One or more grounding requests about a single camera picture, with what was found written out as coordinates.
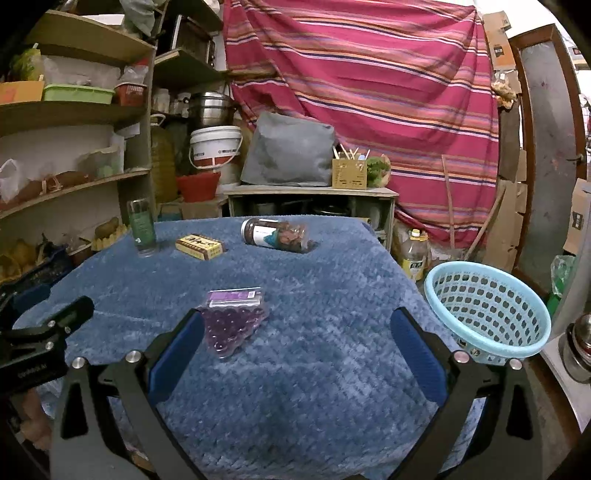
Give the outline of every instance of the silver bolt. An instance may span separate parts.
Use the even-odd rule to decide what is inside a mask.
[[[83,356],[77,356],[74,361],[72,362],[72,366],[76,369],[82,368],[86,365],[86,358]]]
[[[513,370],[521,370],[521,367],[523,367],[523,364],[521,363],[521,360],[519,360],[518,358],[512,358],[511,360],[509,360],[509,366]]]
[[[137,350],[130,351],[127,355],[125,355],[125,361],[129,362],[130,364],[136,364],[142,358],[142,352]]]
[[[453,352],[453,359],[459,364],[466,364],[470,361],[470,355],[464,350],[457,350]]]

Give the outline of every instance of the wooden door frame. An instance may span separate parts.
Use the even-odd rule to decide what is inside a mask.
[[[515,264],[512,273],[514,276],[527,283],[542,298],[550,294],[550,292],[538,285],[529,275],[526,275],[526,273],[521,271],[517,265],[519,263],[521,251],[524,246],[525,236],[527,235],[527,230],[530,225],[531,204],[534,198],[535,183],[534,117],[531,109],[530,88],[525,76],[523,62],[521,61],[521,50],[546,41],[551,41],[554,44],[554,49],[564,73],[564,79],[566,81],[566,87],[570,98],[570,105],[573,111],[576,154],[582,155],[583,159],[586,158],[585,126],[583,122],[583,112],[579,102],[579,83],[574,72],[573,63],[570,61],[569,52],[564,45],[562,36],[560,35],[560,31],[556,25],[551,24],[530,30],[509,39],[509,44],[511,45],[511,50],[513,51],[513,56],[515,57],[515,65],[517,66],[519,82],[521,83],[521,121],[523,125],[523,148],[527,153],[527,179],[524,182],[527,185],[527,201],[525,205],[523,227],[519,237],[519,244],[517,245],[517,255],[515,257]],[[576,176],[580,179],[587,178],[587,164],[585,161],[577,162]]]

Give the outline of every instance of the red plastic basket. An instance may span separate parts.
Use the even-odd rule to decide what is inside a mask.
[[[195,175],[177,177],[178,189],[187,203],[205,202],[213,200],[216,196],[217,183],[221,173],[218,171],[207,171]]]
[[[142,106],[148,87],[142,83],[125,82],[115,87],[115,99],[121,106]]]

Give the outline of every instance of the basket rim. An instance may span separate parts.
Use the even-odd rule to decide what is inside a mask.
[[[506,345],[504,343],[495,342],[494,340],[490,340],[481,335],[480,333],[468,328],[448,311],[445,305],[441,303],[441,301],[437,298],[437,294],[435,293],[435,289],[433,288],[433,278],[442,270],[444,271],[448,268],[453,268],[456,266],[463,266],[463,268],[465,269],[465,265],[467,264],[470,265],[469,268],[473,268],[473,265],[477,265],[477,268],[479,270],[489,271],[491,274],[503,277],[510,283],[518,284],[520,288],[523,288],[524,292],[527,292],[531,296],[531,299],[528,300],[528,303],[531,304],[533,302],[536,302],[536,306],[538,307],[537,310],[540,310],[544,316],[543,319],[540,319],[540,326],[545,329],[540,340],[538,340],[536,343],[533,343],[532,345],[525,346]],[[507,272],[499,270],[498,268],[491,267],[489,265],[479,264],[476,262],[446,262],[436,266],[427,274],[427,278],[425,279],[424,283],[424,289],[427,302],[434,310],[437,317],[443,322],[443,324],[456,335],[468,341],[475,347],[480,348],[483,351],[486,351],[487,353],[505,357],[526,358],[528,356],[532,356],[539,353],[540,350],[542,350],[542,348],[544,347],[544,345],[548,342],[552,324],[550,314],[548,313],[548,310],[546,309],[544,302],[542,302],[542,300],[537,296],[537,294],[521,280],[515,278],[513,275],[510,275]]]

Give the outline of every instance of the striped fabric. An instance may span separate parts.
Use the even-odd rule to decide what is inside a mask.
[[[228,68],[254,128],[261,111],[312,117],[347,148],[392,162],[397,216],[449,243],[441,155],[456,246],[466,247],[495,197],[498,116],[474,7],[433,0],[230,0]]]

